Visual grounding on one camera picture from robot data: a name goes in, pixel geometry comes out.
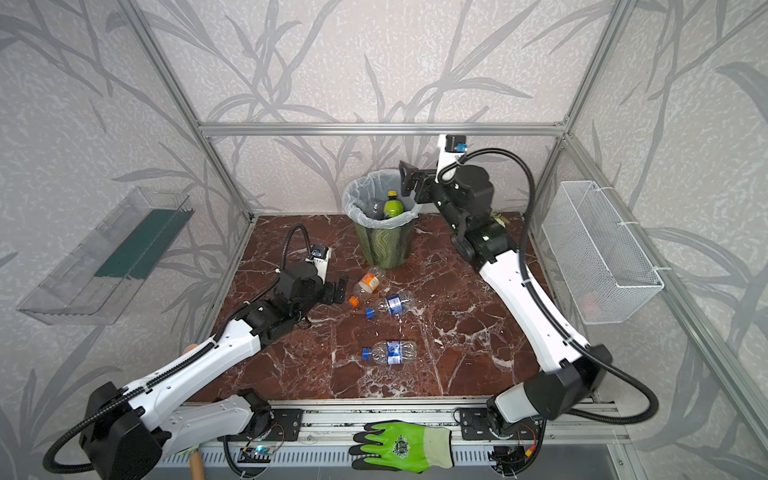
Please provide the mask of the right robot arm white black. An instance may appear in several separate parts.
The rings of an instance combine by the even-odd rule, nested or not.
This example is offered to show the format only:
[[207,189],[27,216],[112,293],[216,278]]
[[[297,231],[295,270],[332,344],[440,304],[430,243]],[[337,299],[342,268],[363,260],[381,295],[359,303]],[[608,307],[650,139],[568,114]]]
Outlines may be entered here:
[[[488,172],[473,159],[496,155],[516,163],[528,184],[528,201],[519,240],[492,217],[494,187]],[[592,345],[557,309],[526,264],[530,222],[536,203],[531,169],[515,153],[501,148],[447,152],[445,163],[419,169],[400,162],[401,190],[419,204],[432,203],[451,228],[459,255],[502,299],[533,348],[539,372],[493,396],[487,404],[492,430],[500,434],[526,418],[555,420],[563,414],[611,425],[645,422],[659,410],[657,395],[644,383],[615,367],[609,350]],[[643,395],[639,413],[606,416],[578,409],[606,375]]]

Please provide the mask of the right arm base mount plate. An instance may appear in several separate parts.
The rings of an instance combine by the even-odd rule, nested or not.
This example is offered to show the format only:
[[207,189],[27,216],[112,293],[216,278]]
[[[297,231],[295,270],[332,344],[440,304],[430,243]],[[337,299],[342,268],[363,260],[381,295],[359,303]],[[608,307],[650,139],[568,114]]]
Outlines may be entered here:
[[541,435],[542,420],[526,417],[516,423],[506,421],[500,413],[487,407],[457,408],[454,411],[463,440],[514,440],[535,442]]

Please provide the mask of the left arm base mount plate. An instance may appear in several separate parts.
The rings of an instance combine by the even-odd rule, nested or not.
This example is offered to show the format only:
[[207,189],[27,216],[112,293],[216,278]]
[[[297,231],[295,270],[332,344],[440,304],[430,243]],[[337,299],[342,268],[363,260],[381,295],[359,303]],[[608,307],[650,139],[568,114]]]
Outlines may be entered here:
[[240,440],[295,442],[298,440],[302,409],[273,409],[256,413],[238,436]]

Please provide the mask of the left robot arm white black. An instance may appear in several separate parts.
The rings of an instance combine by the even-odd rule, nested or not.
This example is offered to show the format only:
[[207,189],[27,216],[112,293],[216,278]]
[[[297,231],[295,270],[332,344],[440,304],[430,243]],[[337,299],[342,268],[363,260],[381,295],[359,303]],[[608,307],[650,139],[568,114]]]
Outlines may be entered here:
[[161,460],[196,444],[267,430],[270,407],[251,389],[203,406],[183,404],[307,321],[316,305],[331,305],[344,293],[342,281],[326,279],[332,248],[307,242],[305,250],[304,259],[281,262],[275,280],[201,344],[122,388],[107,382],[95,390],[83,420],[44,454],[43,468],[59,475],[94,471],[102,479],[142,479]]

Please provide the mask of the clear bottle blue label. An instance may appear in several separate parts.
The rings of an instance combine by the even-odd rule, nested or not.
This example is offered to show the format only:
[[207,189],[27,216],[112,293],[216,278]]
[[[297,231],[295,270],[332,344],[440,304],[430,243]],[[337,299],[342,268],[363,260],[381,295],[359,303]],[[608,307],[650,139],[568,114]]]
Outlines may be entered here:
[[417,305],[418,301],[411,293],[400,292],[375,301],[365,309],[365,317],[368,319],[381,315],[399,317],[405,312],[413,310]]
[[413,341],[381,341],[362,349],[362,359],[380,365],[402,365],[417,358],[417,347]]

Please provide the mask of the clear bottle white cap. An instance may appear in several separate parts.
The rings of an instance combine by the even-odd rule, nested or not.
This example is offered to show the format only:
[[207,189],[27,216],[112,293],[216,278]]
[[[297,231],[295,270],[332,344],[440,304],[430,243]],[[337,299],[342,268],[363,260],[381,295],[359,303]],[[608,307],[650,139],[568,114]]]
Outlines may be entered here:
[[369,219],[376,221],[384,220],[386,218],[384,211],[385,203],[385,200],[372,199],[366,203],[363,212]]

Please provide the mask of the green yellow-cap bottle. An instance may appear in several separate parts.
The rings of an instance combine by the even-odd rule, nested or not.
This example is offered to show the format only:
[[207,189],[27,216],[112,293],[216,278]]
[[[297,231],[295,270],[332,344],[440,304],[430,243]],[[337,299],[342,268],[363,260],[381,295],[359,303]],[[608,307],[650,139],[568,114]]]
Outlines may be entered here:
[[402,201],[399,199],[398,194],[394,190],[390,190],[387,194],[387,200],[384,203],[383,213],[385,219],[392,219],[402,215],[405,211]]

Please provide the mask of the clear bottle orange label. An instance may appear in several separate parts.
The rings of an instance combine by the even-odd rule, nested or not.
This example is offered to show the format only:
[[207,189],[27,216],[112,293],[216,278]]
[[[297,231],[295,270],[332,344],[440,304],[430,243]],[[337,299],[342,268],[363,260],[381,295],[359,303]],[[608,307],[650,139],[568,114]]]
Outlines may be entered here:
[[348,303],[360,307],[369,302],[385,282],[386,271],[379,266],[371,267],[353,287]]

